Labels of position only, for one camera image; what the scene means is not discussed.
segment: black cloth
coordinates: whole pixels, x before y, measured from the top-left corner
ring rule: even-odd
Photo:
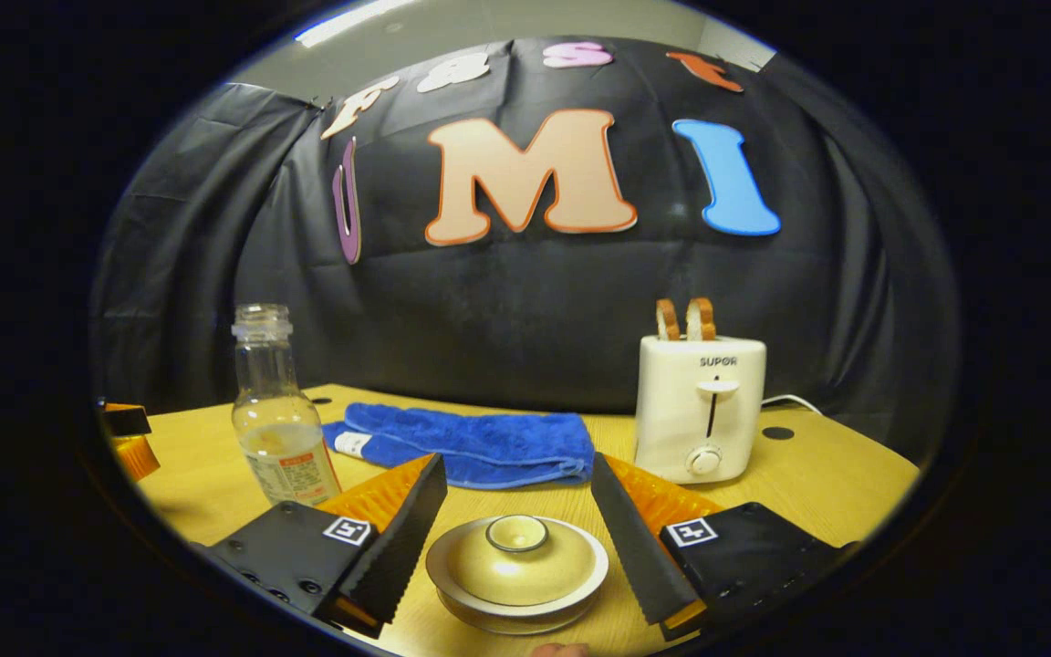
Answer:
[[[581,40],[601,43],[614,62],[542,65],[545,46]],[[100,303],[112,328],[100,350],[105,362],[111,358],[108,391],[151,411],[230,401],[236,388],[229,365],[232,304],[276,302],[291,308],[304,386],[338,383],[467,404],[631,412],[638,342],[655,331],[655,300],[668,296],[682,313],[689,296],[706,295],[718,332],[767,344],[766,396],[808,398],[921,459],[937,436],[895,428],[895,409],[910,391],[943,383],[921,366],[923,352],[911,336],[945,324],[942,308],[916,305],[927,294],[905,292],[921,286],[919,259],[939,258],[942,248],[933,227],[927,238],[927,229],[908,225],[933,221],[914,183],[852,108],[820,83],[806,84],[809,76],[780,55],[760,74],[726,66],[727,78],[745,87],[737,95],[697,79],[667,58],[671,50],[677,49],[626,38],[491,43],[462,52],[489,55],[492,70],[483,78],[420,94],[418,80],[458,53],[408,66],[395,71],[397,86],[329,142],[318,136],[342,103],[310,121],[309,109],[293,100],[287,107],[294,117],[276,130],[270,157],[250,165],[242,157],[250,146],[242,146],[197,167],[188,158],[168,163],[168,170],[188,167],[207,177],[178,198],[187,205],[220,201],[225,210],[205,215],[209,231],[191,230],[201,212],[180,204],[133,209],[132,194],[125,197],[128,207],[121,204],[109,233],[109,279],[100,287],[122,284],[159,305]],[[478,208],[493,220],[488,235],[442,248],[426,241],[440,191],[440,149],[427,142],[431,130],[483,117],[524,147],[543,118],[572,107],[614,116],[607,139],[622,196],[638,209],[634,228],[598,235],[550,229],[542,213],[554,201],[551,180],[522,232],[512,232],[478,188]],[[764,202],[780,217],[780,232],[727,235],[704,224],[708,183],[692,144],[673,132],[672,121],[680,118],[741,130],[743,153]],[[179,130],[197,129],[192,123]],[[858,132],[847,137],[847,123]],[[353,137],[363,256],[350,266],[338,245],[330,182]],[[276,178],[266,191],[259,183],[268,182],[268,166]],[[166,176],[163,167],[146,163],[135,187]],[[240,167],[262,176],[246,184]],[[215,196],[222,188],[239,198]],[[122,226],[154,221],[171,233],[139,231],[138,248],[128,250],[124,242],[132,239],[121,240]],[[923,241],[906,245],[912,235]],[[117,262],[121,246],[124,263]],[[195,259],[190,266],[181,265],[183,253]],[[902,265],[901,280],[895,259],[913,259]],[[168,280],[171,286],[162,283]],[[945,283],[950,280],[927,280],[921,288],[943,290]],[[897,312],[900,294],[921,316]],[[138,320],[137,310],[149,315]],[[907,342],[899,343],[901,336]],[[898,352],[903,344],[910,353]],[[912,366],[913,373],[902,371]],[[942,399],[926,398],[919,412],[935,415],[931,406],[943,406]]]

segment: orange letter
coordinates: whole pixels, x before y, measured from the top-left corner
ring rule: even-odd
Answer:
[[[393,75],[391,78],[384,80],[384,82],[372,84],[372,86],[364,88],[363,91],[348,97],[347,100],[343,101],[343,107],[338,109],[338,115],[335,116],[335,120],[330,123],[330,128],[325,129],[324,132],[322,132],[322,137],[318,139],[330,139],[334,137],[334,134],[338,132],[339,129],[344,129],[355,123],[355,115],[362,112],[368,107],[371,107],[372,104],[375,104],[379,94],[383,94],[385,88],[392,88],[393,86],[396,86],[397,82],[399,82],[399,76]]]
[[[722,86],[727,88],[729,91],[741,93],[743,91],[743,86],[739,86],[733,80],[727,80],[722,78],[721,74],[726,73],[722,67],[717,64],[710,64],[701,59],[698,55],[688,55],[687,53],[668,53],[668,58],[679,59],[680,62],[692,71],[692,75],[704,82],[712,82],[715,86]]]
[[[637,212],[622,200],[605,142],[613,123],[611,112],[602,109],[558,109],[542,121],[524,150],[483,118],[435,128],[429,143],[440,146],[440,211],[425,228],[426,240],[436,246],[462,245],[489,232],[489,215],[476,210],[474,180],[514,232],[529,225],[550,176],[555,188],[554,204],[545,211],[550,228],[631,228]]]

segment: bottle label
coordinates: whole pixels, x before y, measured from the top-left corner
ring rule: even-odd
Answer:
[[[246,460],[271,504],[289,500],[313,507],[339,492],[322,445],[309,452],[283,457],[247,453]]]
[[[371,440],[370,433],[343,432],[335,436],[335,452],[363,458],[363,446]]]

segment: bread slice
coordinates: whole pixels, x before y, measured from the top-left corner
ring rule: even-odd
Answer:
[[[688,303],[688,340],[715,341],[716,324],[713,323],[713,302],[696,296]]]
[[[661,341],[680,341],[680,324],[675,320],[675,304],[672,300],[655,303],[655,324],[660,328]]]

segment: white toaster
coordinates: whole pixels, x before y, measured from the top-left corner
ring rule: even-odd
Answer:
[[[748,466],[764,394],[764,343],[639,341],[635,466],[677,484],[723,481]]]

